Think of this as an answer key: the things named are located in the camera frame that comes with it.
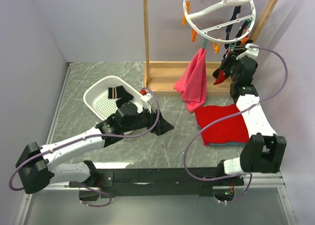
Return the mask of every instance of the wooden frame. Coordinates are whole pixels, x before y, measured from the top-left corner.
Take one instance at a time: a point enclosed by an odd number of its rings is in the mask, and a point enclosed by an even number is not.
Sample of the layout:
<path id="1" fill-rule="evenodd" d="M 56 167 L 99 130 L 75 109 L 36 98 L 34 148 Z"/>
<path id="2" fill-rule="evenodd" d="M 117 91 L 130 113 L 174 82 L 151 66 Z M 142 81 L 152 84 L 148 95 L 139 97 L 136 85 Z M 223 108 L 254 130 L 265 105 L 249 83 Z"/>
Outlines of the wooden frame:
<path id="1" fill-rule="evenodd" d="M 278 0 L 267 0 L 265 7 L 257 20 L 250 39 L 254 42 L 260 35 L 267 19 Z M 182 76 L 189 62 L 164 62 L 150 61 L 149 59 L 149 26 L 148 26 L 148 0 L 143 0 L 144 38 L 146 61 L 144 68 L 144 86 L 149 87 L 158 96 L 177 96 L 179 93 L 173 89 L 175 82 Z M 220 66 L 220 62 L 206 62 L 207 67 L 207 95 L 229 96 L 230 82 L 225 81 L 220 85 L 212 85 L 212 73 Z"/>

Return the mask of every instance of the plastic basket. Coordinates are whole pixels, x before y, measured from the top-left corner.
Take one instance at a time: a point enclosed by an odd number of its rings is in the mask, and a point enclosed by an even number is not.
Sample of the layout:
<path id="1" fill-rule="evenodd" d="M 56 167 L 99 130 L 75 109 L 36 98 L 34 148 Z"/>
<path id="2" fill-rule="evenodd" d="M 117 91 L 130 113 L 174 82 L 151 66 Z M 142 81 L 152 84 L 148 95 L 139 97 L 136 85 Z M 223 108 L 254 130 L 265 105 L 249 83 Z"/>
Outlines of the plastic basket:
<path id="1" fill-rule="evenodd" d="M 131 102 L 138 107 L 138 113 L 142 112 L 142 95 L 117 76 L 104 77 L 88 88 L 83 95 L 84 103 L 103 121 L 118 109 L 116 106 L 116 99 L 108 98 L 108 88 L 121 85 L 128 93 L 133 95 Z"/>

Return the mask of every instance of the black cloth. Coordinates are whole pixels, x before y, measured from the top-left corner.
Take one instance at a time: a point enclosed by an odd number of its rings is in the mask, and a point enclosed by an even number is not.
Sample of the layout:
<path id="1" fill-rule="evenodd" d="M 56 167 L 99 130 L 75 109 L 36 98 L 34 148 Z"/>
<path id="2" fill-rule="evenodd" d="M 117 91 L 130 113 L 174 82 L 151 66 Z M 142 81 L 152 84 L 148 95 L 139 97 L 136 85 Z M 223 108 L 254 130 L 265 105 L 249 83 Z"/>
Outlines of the black cloth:
<path id="1" fill-rule="evenodd" d="M 240 14 L 240 12 L 241 12 L 241 6 L 235 6 L 234 11 L 233 11 L 233 15 L 232 15 L 230 21 L 236 20 L 237 15 Z M 233 27 L 233 24 L 228 25 L 228 26 L 226 27 L 226 29 L 225 29 L 225 32 L 226 32 L 226 38 L 225 38 L 225 39 L 226 39 L 226 40 L 230 40 L 229 37 L 230 37 L 230 33 L 231 33 L 231 30 L 232 30 L 232 27 Z M 225 44 L 225 45 L 224 45 L 224 47 L 225 47 L 226 49 L 227 49 L 229 46 L 230 46 L 229 44 Z"/>
<path id="2" fill-rule="evenodd" d="M 116 86 L 108 88 L 108 98 L 117 98 L 116 105 L 120 108 L 124 103 L 132 100 L 133 96 L 123 86 Z"/>

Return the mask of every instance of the towel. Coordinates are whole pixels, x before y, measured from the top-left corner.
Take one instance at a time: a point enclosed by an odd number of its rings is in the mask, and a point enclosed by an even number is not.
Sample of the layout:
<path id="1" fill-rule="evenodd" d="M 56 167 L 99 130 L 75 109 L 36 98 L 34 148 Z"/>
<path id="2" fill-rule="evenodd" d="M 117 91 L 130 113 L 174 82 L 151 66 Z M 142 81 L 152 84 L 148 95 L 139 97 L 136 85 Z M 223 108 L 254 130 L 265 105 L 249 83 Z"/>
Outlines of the towel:
<path id="1" fill-rule="evenodd" d="M 175 83 L 174 89 L 182 95 L 190 113 L 206 101 L 207 73 L 206 50 L 201 48 L 192 58 L 182 77 Z"/>
<path id="2" fill-rule="evenodd" d="M 204 106 L 195 111 L 196 121 L 202 129 L 209 123 L 240 112 L 235 104 L 230 106 Z M 243 116 L 223 120 L 206 129 L 201 134 L 203 144 L 210 146 L 243 146 L 249 140 L 249 133 Z"/>

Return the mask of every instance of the marble floor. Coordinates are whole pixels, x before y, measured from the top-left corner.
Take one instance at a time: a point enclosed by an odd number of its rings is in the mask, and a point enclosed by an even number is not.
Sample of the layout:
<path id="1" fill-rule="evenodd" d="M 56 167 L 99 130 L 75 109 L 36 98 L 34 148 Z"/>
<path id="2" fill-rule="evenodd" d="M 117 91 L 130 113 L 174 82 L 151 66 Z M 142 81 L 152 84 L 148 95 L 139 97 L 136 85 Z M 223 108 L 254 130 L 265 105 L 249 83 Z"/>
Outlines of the marble floor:
<path id="1" fill-rule="evenodd" d="M 142 62 L 73 63 L 55 121 L 52 142 L 65 140 L 94 127 L 100 119 L 84 104 L 84 92 L 108 75 L 116 75 L 139 90 L 143 86 Z M 187 111 L 180 97 L 159 97 L 163 117 L 175 129 L 162 136 L 146 134 L 140 138 L 124 139 L 105 149 L 90 151 L 71 159 L 77 163 L 92 160 L 114 168 L 183 167 L 183 151 L 198 132 L 194 114 Z M 228 97 L 209 97 L 206 105 L 229 105 Z M 242 147 L 205 147 L 201 137 L 192 144 L 188 166 L 216 166 L 222 159 L 238 157 Z"/>

